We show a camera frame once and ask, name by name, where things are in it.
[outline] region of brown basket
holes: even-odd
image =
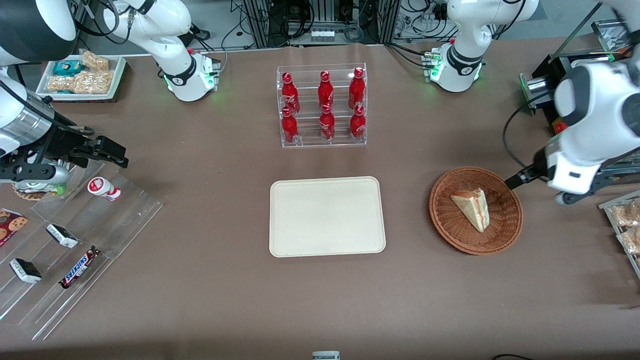
[[[481,188],[489,206],[489,227],[480,233],[451,200],[458,190]],[[473,255],[492,255],[510,247],[522,231],[522,205],[497,174],[479,167],[459,167],[436,181],[429,196],[431,220],[457,249]]]

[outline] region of red bottle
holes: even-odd
[[[322,105],[322,114],[320,114],[320,137],[323,140],[333,140],[335,135],[335,117],[331,111],[333,106],[331,104]]]
[[[320,86],[318,87],[318,101],[322,108],[324,104],[333,105],[333,85],[329,79],[329,72],[323,70],[320,72]]]
[[[349,108],[353,109],[354,106],[358,104],[362,104],[362,99],[364,99],[364,89],[366,87],[364,83],[364,79],[362,76],[364,75],[364,69],[361,67],[357,67],[353,71],[353,79],[351,80],[351,84],[349,85]]]
[[[286,142],[297,143],[300,141],[300,135],[298,134],[298,123],[292,113],[290,108],[282,109],[282,131],[284,131]]]
[[[349,138],[354,142],[361,142],[364,138],[364,131],[367,129],[367,120],[364,118],[364,107],[356,105],[351,117],[349,126]]]
[[[298,88],[293,84],[291,79],[291,73],[285,72],[282,74],[282,99],[285,106],[290,107],[297,113],[300,112],[300,100],[298,99]]]

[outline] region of table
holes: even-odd
[[[522,103],[518,74],[561,41],[495,42],[462,94],[425,84],[382,46],[232,53],[219,91],[194,103],[167,91],[151,58],[129,58],[120,102],[56,109],[126,146],[122,174],[164,207],[47,341],[0,327],[2,358],[309,359],[333,349],[345,360],[637,358],[636,277],[596,208],[633,187],[560,207],[544,184],[523,186],[522,235],[490,257],[455,250],[426,213],[431,185],[451,168],[519,170],[500,140]],[[282,149],[276,67],[364,61],[367,146]],[[548,140],[545,119],[519,115],[509,139],[531,156]],[[274,258],[271,184],[346,176],[380,181],[387,248]],[[31,205],[10,186],[0,194],[7,208]]]

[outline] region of sandwich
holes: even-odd
[[[489,227],[489,208],[486,204],[484,191],[480,188],[474,191],[457,191],[451,195],[451,200],[456,203],[469,222],[479,231]]]

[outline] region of acrylic display shelf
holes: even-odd
[[[75,168],[62,197],[46,195],[28,214],[29,223],[0,248],[0,318],[17,323],[34,340],[46,339],[105,270],[160,210],[162,204],[107,166],[91,161]],[[102,176],[122,190],[116,201],[90,194],[88,181]],[[45,230],[63,226],[80,242],[72,249],[60,245]],[[58,282],[96,246],[102,251],[69,289]],[[22,282],[9,262],[32,262],[42,275],[36,284]]]
[[[326,147],[326,146],[363,146],[367,144],[367,131],[364,138],[359,142],[354,142],[349,138],[349,124],[353,110],[349,108],[349,84],[353,79],[353,70],[356,67],[363,68],[364,81],[367,83],[366,63],[346,63],[333,65],[301,65],[301,66],[279,66],[276,73],[276,92],[278,99],[278,114],[280,126],[280,142],[282,147]],[[318,103],[318,86],[320,85],[320,72],[327,70],[331,75],[333,85],[333,116],[335,117],[335,137],[327,141],[320,137],[320,109]],[[298,121],[298,133],[300,141],[298,143],[287,143],[282,130],[282,74],[290,72],[293,83],[298,88],[300,98],[300,112],[295,114]],[[365,88],[362,106],[367,116],[367,92]]]

